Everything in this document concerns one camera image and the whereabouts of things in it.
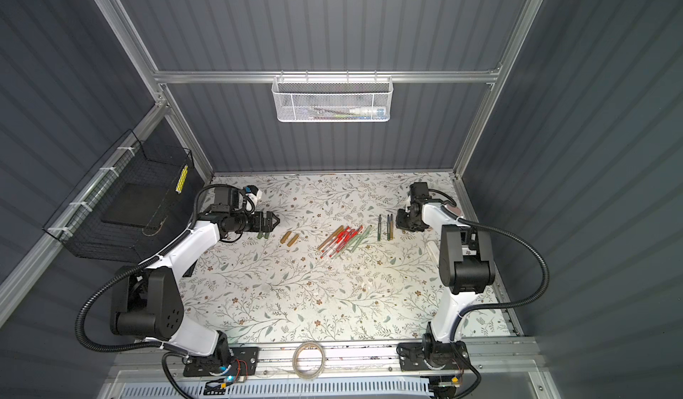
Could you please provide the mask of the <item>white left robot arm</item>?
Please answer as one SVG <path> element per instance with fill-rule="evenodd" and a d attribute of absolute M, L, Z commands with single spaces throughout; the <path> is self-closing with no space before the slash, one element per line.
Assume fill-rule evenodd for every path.
<path fill-rule="evenodd" d="M 233 354 L 226 334 L 184 315 L 179 283 L 206 251 L 220 243 L 232 244 L 228 235 L 268 234 L 279 225 L 273 212 L 256 209 L 262 198 L 263 191 L 255 185 L 213 184 L 201 189 L 188 226 L 155 254 L 158 261 L 114 285 L 111 331 L 228 366 Z"/>

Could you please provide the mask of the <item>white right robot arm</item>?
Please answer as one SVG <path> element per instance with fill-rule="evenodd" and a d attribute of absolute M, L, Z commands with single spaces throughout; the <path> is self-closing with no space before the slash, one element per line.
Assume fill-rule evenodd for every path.
<path fill-rule="evenodd" d="M 408 204 L 398 210 L 396 227 L 407 232 L 431 228 L 439 234 L 432 250 L 444 291 L 423 343 L 432 346 L 460 340 L 454 324 L 496 278 L 489 235 L 480 235 L 466 224 L 455 200 L 426 182 L 409 187 Z"/>

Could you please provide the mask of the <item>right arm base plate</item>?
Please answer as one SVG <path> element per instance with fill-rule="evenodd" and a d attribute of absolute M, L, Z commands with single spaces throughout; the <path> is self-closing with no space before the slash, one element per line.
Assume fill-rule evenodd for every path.
<path fill-rule="evenodd" d="M 469 351 L 462 341 L 429 345 L 406 342 L 398 344 L 396 352 L 402 372 L 463 372 L 469 369 Z"/>

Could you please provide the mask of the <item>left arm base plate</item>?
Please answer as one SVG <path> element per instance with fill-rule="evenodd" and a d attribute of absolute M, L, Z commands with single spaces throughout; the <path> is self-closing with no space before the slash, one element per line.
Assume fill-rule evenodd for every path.
<path fill-rule="evenodd" d="M 191 356 L 183 369 L 186 378 L 225 376 L 250 377 L 259 362 L 259 347 L 232 347 L 226 357 Z"/>

